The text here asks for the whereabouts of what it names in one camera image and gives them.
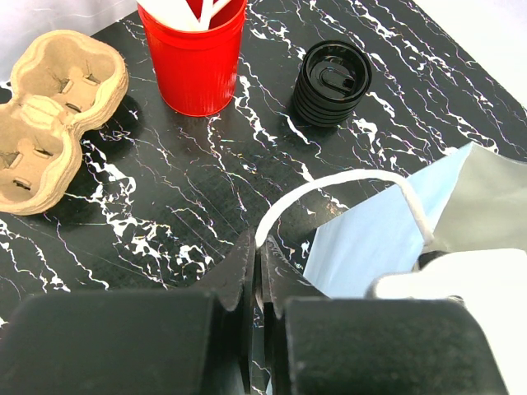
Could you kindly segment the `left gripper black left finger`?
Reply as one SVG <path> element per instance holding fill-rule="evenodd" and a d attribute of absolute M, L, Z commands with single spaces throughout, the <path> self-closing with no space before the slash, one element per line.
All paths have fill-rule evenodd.
<path fill-rule="evenodd" d="M 1 340 L 4 394 L 247 394 L 255 242 L 199 281 L 22 303 Z"/>

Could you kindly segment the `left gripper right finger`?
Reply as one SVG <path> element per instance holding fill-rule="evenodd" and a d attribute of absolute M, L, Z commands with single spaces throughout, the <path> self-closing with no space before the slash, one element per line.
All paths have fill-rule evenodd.
<path fill-rule="evenodd" d="M 259 250 L 275 394 L 504 394 L 483 330 L 450 300 L 330 299 Z"/>

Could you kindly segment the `brown pulp cup carrier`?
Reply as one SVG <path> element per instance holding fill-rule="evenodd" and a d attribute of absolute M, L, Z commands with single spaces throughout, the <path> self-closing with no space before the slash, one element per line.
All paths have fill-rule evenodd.
<path fill-rule="evenodd" d="M 1 210 L 29 216 L 63 197 L 81 166 L 82 135 L 112 117 L 128 72 L 110 45 L 54 30 L 30 44 L 10 83 L 1 106 Z"/>

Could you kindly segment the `light blue paper bag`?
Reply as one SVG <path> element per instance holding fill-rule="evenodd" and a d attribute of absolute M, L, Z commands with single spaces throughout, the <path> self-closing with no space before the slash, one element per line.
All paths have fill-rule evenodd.
<path fill-rule="evenodd" d="M 256 245 L 264 245 L 279 216 L 307 193 L 368 179 L 388 187 L 315 233 L 305 276 L 327 296 L 362 297 L 378 279 L 385 282 L 380 296 L 404 295 L 400 275 L 432 251 L 443 259 L 418 275 L 423 288 L 497 292 L 525 279 L 526 165 L 474 143 L 408 177 L 358 169 L 303 184 L 268 209 Z"/>

